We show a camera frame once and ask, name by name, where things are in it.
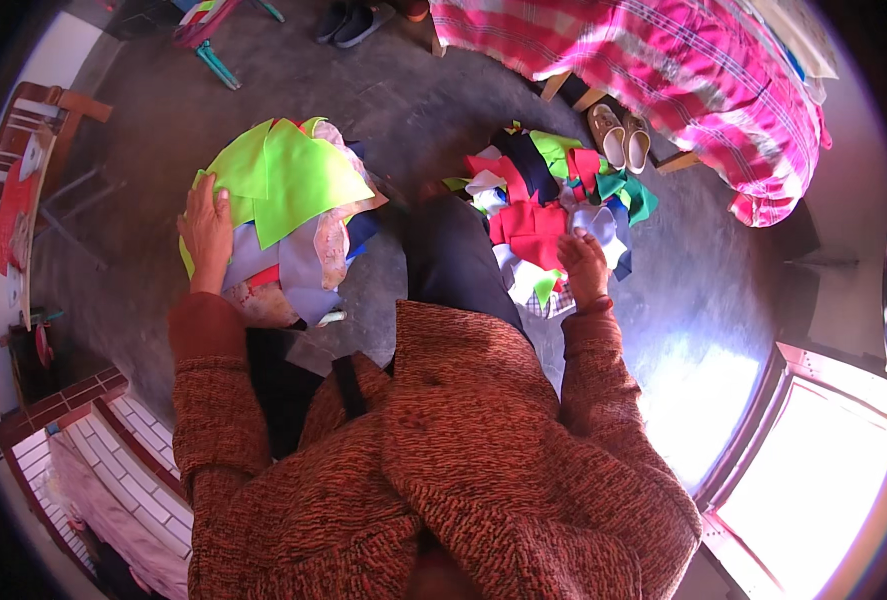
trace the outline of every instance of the slipper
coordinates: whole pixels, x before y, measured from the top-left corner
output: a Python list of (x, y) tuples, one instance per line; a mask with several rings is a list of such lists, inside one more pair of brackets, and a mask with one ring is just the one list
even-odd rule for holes
[(356, 46), (395, 14), (396, 10), (386, 2), (371, 7), (354, 3), (350, 8), (350, 20), (333, 36), (333, 45), (338, 48)]
[(586, 114), (586, 120), (590, 124), (590, 132), (597, 144), (597, 150), (606, 157), (610, 168), (619, 171), (626, 167), (624, 138), (627, 136), (627, 130), (620, 125), (617, 115), (613, 114), (609, 106), (599, 103)]
[(350, 20), (350, 6), (345, 2), (331, 3), (326, 14), (320, 20), (320, 26), (317, 29), (317, 43), (329, 43), (348, 20)]
[(647, 153), (650, 151), (650, 134), (647, 133), (647, 123), (628, 112), (624, 115), (624, 128), (627, 130), (627, 136), (624, 139), (627, 169), (634, 175), (640, 175), (643, 173), (643, 167), (647, 164)]

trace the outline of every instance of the fabric bundle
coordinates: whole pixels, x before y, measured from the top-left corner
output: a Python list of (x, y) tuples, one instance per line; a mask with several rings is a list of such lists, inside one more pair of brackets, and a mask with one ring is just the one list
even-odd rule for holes
[[(335, 126), (273, 119), (224, 148), (204, 175), (230, 191), (233, 255), (223, 295), (251, 327), (315, 326), (340, 301), (337, 286), (376, 233), (365, 211), (387, 201)], [(180, 239), (192, 277), (193, 260)]]
[(514, 121), (490, 142), (466, 157), (471, 178), (443, 182), (485, 214), (514, 302), (547, 319), (574, 305), (557, 238), (578, 227), (600, 241), (618, 282), (630, 274), (629, 228), (656, 208), (650, 190), (577, 139), (526, 131)]

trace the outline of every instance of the wrist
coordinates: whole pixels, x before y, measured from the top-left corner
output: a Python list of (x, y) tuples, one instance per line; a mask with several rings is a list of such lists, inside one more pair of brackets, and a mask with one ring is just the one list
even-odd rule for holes
[(190, 278), (190, 293), (197, 294), (197, 292), (207, 292), (219, 296), (223, 291), (223, 276), (225, 275), (225, 271), (225, 269), (223, 272), (218, 272), (214, 269), (195, 270), (194, 276)]

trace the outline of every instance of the gray floor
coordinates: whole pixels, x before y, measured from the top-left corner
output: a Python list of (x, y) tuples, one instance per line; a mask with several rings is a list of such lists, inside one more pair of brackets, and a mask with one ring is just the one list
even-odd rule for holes
[[(458, 49), (433, 57), (429, 21), (394, 19), (341, 51), (312, 41), (315, 9), (276, 4), (286, 24), (243, 5), (213, 37), (244, 84), (236, 92), (166, 37), (125, 44), (97, 93), (114, 106), (112, 118), (85, 124), (74, 167), (105, 161), (128, 185), (68, 223), (111, 268), (94, 270), (53, 234), (35, 250), (34, 303), (66, 310), (61, 326), (113, 361), (164, 421), (173, 421), (166, 314), (187, 289), (175, 216), (197, 168), (240, 132), (270, 117), (327, 116), (348, 139), (365, 140), (368, 168), (404, 197), (426, 180), (463, 174), (462, 157), (512, 119), (590, 144), (583, 115), (561, 98), (541, 101), (532, 83), (496, 61)], [(654, 139), (658, 156), (673, 151)], [(733, 192), (708, 168), (664, 177), (648, 168), (641, 179), (660, 206), (634, 228), (634, 272), (611, 293), (654, 444), (692, 486), (722, 449), (770, 352), (775, 259), (759, 231), (725, 212)], [(303, 335), (294, 362), (321, 370), (357, 349), (389, 360), (405, 263), (388, 234), (369, 250), (341, 284), (349, 319)], [(558, 387), (559, 318), (525, 324)]]

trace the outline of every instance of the pink plaid blanket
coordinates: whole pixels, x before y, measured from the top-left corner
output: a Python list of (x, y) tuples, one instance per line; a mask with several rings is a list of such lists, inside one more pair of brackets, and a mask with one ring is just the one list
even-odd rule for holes
[(766, 26), (739, 0), (432, 0), (444, 46), (530, 80), (573, 71), (741, 192), (752, 227), (793, 210), (830, 138)]

